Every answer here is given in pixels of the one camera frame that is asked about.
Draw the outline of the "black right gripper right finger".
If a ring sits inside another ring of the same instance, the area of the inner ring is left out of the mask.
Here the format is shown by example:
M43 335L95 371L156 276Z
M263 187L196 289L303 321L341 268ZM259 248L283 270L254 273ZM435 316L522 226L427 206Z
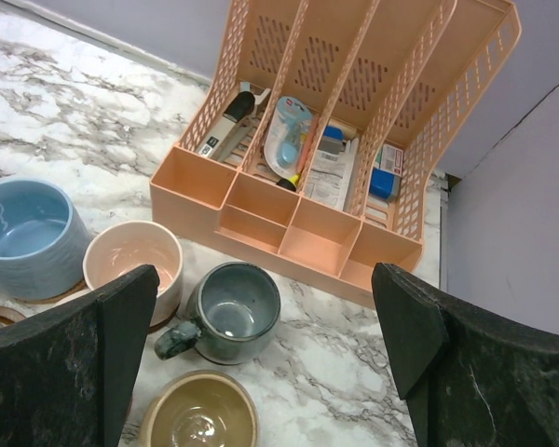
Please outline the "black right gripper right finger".
M420 446L559 446L559 335L379 263L375 308Z

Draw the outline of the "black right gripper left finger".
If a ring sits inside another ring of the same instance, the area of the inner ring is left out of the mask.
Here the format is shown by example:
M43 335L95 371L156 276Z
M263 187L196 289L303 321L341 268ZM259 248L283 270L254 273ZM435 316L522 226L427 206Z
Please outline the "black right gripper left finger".
M141 265L0 329L0 446L116 446L159 278Z

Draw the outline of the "pink mug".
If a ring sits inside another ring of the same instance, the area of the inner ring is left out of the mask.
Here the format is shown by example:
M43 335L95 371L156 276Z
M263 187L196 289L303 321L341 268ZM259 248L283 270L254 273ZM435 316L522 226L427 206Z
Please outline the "pink mug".
M152 265L158 274L157 300L151 317L153 330L170 321L182 300L183 249L176 236L161 224L130 221L96 236L83 260L84 280L96 290L134 268Z

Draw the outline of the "blue mug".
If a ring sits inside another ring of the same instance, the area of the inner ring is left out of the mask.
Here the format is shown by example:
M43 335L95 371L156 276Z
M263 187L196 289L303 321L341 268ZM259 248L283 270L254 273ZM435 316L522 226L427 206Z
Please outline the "blue mug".
M41 180L0 181L0 290L45 299L83 278L91 237L72 200Z

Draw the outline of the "grey mug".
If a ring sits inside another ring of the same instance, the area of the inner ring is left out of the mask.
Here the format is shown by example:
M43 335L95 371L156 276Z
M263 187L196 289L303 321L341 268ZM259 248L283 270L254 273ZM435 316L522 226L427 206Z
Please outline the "grey mug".
M192 290L181 321L156 340L155 353L166 360L194 348L216 364L245 363L273 339L280 310L280 291L265 270L220 264Z

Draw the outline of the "tan mug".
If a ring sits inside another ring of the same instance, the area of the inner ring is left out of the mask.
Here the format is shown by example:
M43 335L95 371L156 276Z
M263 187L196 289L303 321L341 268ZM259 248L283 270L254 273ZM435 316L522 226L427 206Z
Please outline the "tan mug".
M141 423L140 446L255 446L259 421L247 390L212 370L181 375L161 388Z

